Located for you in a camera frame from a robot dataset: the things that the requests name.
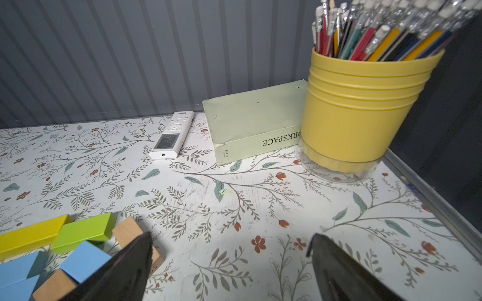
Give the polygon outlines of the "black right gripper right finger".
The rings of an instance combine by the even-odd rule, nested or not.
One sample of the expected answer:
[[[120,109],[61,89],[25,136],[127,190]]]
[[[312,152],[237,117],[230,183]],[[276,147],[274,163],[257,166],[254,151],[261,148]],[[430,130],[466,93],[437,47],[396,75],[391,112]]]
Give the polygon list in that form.
[[[307,256],[323,300],[401,300],[325,235],[311,238]]]

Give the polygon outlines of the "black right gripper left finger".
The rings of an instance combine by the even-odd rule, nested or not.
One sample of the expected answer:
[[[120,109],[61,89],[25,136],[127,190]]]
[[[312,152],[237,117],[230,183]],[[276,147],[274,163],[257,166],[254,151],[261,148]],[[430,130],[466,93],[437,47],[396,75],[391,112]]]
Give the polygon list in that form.
[[[62,300],[142,300],[152,254],[153,240],[145,232]]]

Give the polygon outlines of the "light blue block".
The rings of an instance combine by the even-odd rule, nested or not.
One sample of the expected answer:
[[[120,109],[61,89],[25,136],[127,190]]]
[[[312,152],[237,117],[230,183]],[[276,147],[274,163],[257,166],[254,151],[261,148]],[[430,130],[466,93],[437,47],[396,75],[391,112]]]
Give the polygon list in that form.
[[[38,287],[41,276],[37,275],[1,289],[1,301],[34,300],[33,293]]]
[[[10,262],[2,263],[0,270],[1,288],[40,275],[48,262],[45,252],[35,252]]]
[[[78,283],[85,282],[111,259],[90,242],[80,244],[60,265],[60,269]]]

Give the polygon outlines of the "natural wood block upper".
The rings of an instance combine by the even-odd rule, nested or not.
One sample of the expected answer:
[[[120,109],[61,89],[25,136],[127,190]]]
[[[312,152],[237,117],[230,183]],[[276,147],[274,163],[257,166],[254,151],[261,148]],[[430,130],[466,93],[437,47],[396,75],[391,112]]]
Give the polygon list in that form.
[[[129,217],[124,221],[120,222],[113,230],[112,233],[115,239],[119,243],[121,248],[126,247],[130,242],[132,242],[139,235],[143,234],[143,230],[134,220],[134,218]],[[152,251],[152,264],[149,271],[149,276],[152,276],[157,269],[164,263],[163,256],[159,253],[157,248],[153,246]]]

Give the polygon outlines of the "natural wood block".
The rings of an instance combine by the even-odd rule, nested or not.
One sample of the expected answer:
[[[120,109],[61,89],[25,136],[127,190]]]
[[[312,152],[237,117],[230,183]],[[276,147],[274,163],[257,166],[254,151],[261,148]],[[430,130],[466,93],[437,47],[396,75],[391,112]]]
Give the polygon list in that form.
[[[132,242],[139,235],[143,234],[143,230],[134,220],[134,218],[129,217],[124,221],[120,222],[113,230],[112,233],[115,239],[119,243],[121,248],[126,247],[130,242]],[[157,248],[153,246],[152,251],[152,264],[149,271],[149,276],[152,276],[157,269],[164,263],[163,256],[159,253]]]
[[[78,283],[64,271],[56,271],[33,294],[35,301],[60,300],[73,291]]]

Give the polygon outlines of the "lime green block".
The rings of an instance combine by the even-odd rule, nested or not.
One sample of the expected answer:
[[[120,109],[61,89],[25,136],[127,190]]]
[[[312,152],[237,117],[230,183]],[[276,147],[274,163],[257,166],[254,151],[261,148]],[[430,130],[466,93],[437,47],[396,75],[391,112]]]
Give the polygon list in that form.
[[[65,224],[51,245],[51,251],[63,254],[74,251],[83,242],[106,242],[112,236],[116,215],[106,213],[99,216]]]

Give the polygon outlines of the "natural wood block lower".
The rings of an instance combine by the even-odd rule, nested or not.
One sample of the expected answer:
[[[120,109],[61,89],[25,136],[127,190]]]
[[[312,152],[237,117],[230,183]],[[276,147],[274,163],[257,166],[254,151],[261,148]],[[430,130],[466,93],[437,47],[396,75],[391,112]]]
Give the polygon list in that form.
[[[73,291],[78,283],[64,271],[56,271],[33,294],[35,301],[60,300]]]

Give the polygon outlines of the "yellow block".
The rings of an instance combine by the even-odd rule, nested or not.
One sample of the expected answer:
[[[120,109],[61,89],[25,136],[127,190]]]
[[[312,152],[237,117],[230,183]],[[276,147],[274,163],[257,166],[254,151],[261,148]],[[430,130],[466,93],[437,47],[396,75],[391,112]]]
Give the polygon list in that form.
[[[1,234],[1,260],[5,260],[52,244],[65,224],[74,219],[66,214]]]

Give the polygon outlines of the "white remote control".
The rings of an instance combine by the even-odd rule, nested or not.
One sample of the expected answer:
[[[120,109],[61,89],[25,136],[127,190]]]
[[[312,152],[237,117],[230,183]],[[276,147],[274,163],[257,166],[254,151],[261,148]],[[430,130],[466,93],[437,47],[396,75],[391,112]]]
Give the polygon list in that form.
[[[149,152],[152,159],[175,159],[190,130],[195,113],[193,111],[175,112],[164,128],[159,141]]]

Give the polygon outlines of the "yellow pencil cup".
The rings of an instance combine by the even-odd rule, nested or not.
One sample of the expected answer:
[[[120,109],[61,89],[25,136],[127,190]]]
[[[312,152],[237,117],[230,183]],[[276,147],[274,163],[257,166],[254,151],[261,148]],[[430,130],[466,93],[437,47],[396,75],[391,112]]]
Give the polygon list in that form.
[[[335,172],[374,168],[442,57],[367,62],[312,52],[299,144],[303,154]]]

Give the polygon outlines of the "pale green book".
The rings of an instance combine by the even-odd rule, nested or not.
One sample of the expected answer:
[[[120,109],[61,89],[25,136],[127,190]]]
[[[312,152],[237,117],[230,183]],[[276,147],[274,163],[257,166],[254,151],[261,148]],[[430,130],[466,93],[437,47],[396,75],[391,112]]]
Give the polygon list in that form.
[[[216,163],[299,144],[308,83],[298,80],[203,101]]]

